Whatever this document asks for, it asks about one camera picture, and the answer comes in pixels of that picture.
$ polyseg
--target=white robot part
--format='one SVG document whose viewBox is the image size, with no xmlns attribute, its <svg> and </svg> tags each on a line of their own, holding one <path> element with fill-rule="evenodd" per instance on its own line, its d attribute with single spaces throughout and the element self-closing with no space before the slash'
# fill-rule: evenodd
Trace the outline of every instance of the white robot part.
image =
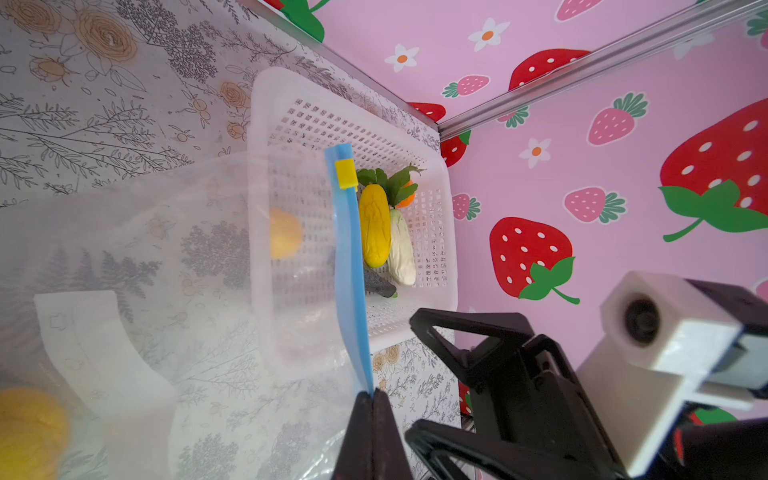
<svg viewBox="0 0 768 480">
<path fill-rule="evenodd" d="M 630 272 L 601 314 L 606 336 L 577 375 L 631 477 L 645 474 L 685 402 L 752 407 L 749 390 L 707 381 L 742 323 L 687 280 Z"/>
</svg>

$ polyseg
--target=yellow round object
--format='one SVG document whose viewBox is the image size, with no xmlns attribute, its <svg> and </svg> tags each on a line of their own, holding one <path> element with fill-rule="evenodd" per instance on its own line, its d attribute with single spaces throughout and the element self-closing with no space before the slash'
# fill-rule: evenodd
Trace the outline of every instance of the yellow round object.
<svg viewBox="0 0 768 480">
<path fill-rule="evenodd" d="M 270 208 L 270 239 L 273 260 L 295 255 L 302 239 L 299 219 L 279 208 Z"/>
<path fill-rule="evenodd" d="M 0 392 L 0 478 L 54 480 L 69 442 L 67 412 L 26 387 Z"/>
</svg>

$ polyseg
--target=green strawberry stem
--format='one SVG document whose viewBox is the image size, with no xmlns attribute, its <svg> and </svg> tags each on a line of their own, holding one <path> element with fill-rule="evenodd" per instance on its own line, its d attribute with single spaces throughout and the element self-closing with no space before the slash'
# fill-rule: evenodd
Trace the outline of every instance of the green strawberry stem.
<svg viewBox="0 0 768 480">
<path fill-rule="evenodd" d="M 553 290 L 553 291 L 554 291 L 556 294 L 558 294 L 559 296 L 563 297 L 563 298 L 564 298 L 566 301 L 568 301 L 568 302 L 571 302 L 571 303 L 573 303 L 574 305 L 578 305 L 579 303 L 581 303 L 581 299 L 578 299 L 578 298 L 574 298 L 574 297 L 572 297 L 572 296 L 568 296 L 568 295 L 565 295 L 565 294 L 564 294 L 564 293 L 562 293 L 560 290 L 558 290 L 558 289 L 556 289 L 556 288 L 554 288 L 554 287 L 552 287 L 552 290 Z"/>
<path fill-rule="evenodd" d="M 665 242 L 674 242 L 675 240 L 679 240 L 682 237 L 685 237 L 691 230 L 699 226 L 699 223 L 703 222 L 704 219 L 700 218 L 699 220 L 696 220 L 688 227 L 683 228 L 677 233 L 672 233 L 671 235 L 664 235 L 664 241 Z"/>
<path fill-rule="evenodd" d="M 322 7 L 323 5 L 325 5 L 326 3 L 328 3 L 328 1 L 329 1 L 329 0 L 320 0 L 319 2 L 317 2 L 317 3 L 315 4 L 315 6 L 313 6 L 312 8 L 310 8 L 310 12 L 314 12 L 315 10 L 319 9 L 320 7 Z"/>
</svg>

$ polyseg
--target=orange fruit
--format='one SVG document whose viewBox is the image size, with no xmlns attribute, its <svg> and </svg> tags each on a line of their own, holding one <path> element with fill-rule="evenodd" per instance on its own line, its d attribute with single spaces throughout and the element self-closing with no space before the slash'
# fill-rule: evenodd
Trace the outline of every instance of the orange fruit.
<svg viewBox="0 0 768 480">
<path fill-rule="evenodd" d="M 413 180 L 408 180 L 408 183 L 405 184 L 405 186 L 403 188 L 408 187 L 409 185 L 413 185 Z M 406 198 L 405 200 L 403 200 L 402 202 L 397 204 L 396 207 L 397 208 L 405 208 L 408 205 L 412 204 L 415 199 L 416 199 L 416 194 L 414 193 L 410 197 Z"/>
</svg>

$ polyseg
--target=yellow vegetable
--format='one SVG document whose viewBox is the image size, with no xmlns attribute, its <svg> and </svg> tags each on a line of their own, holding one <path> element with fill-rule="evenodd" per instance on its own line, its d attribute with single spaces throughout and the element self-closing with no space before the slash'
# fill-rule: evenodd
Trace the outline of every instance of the yellow vegetable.
<svg viewBox="0 0 768 480">
<path fill-rule="evenodd" d="M 55 480 L 69 442 L 66 411 L 45 392 L 0 392 L 0 478 Z"/>
<path fill-rule="evenodd" d="M 272 259 L 291 257 L 301 247 L 301 223 L 279 208 L 270 208 L 270 240 Z"/>
<path fill-rule="evenodd" d="M 360 229 L 362 257 L 368 266 L 377 268 L 386 263 L 392 235 L 389 227 L 389 205 L 380 185 L 371 184 L 360 195 Z"/>
</svg>

